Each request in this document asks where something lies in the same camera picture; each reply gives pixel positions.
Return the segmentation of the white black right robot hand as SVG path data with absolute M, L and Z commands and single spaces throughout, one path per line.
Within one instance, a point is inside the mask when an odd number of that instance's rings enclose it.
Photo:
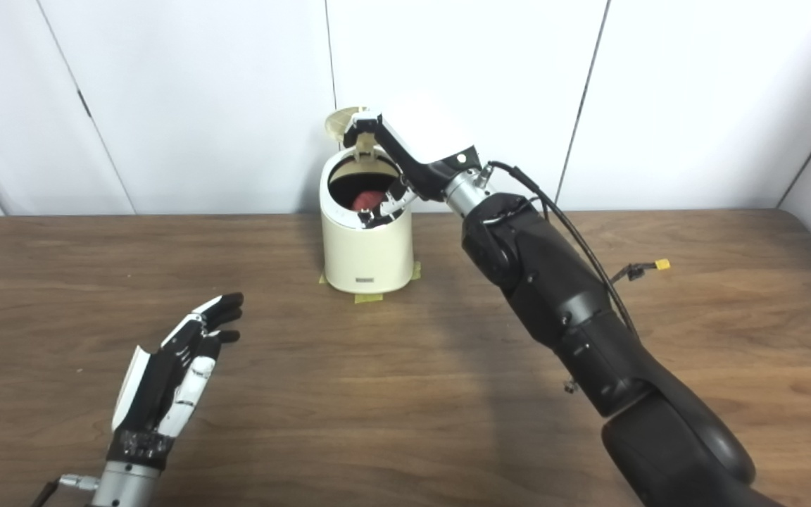
M 400 174 L 379 204 L 357 212 L 364 228 L 390 223 L 417 198 L 444 203 L 461 218 L 486 199 L 484 190 L 471 187 L 482 170 L 474 142 L 432 97 L 416 95 L 380 111 L 352 113 L 341 143 L 351 148 L 363 136 L 373 138 Z

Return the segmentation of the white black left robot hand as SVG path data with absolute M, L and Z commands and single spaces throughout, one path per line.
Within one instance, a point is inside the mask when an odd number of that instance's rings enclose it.
M 222 326 L 242 316 L 241 292 L 196 307 L 155 352 L 136 346 L 113 412 L 108 462 L 164 470 L 175 441 L 199 406 L 222 348 L 239 331 Z

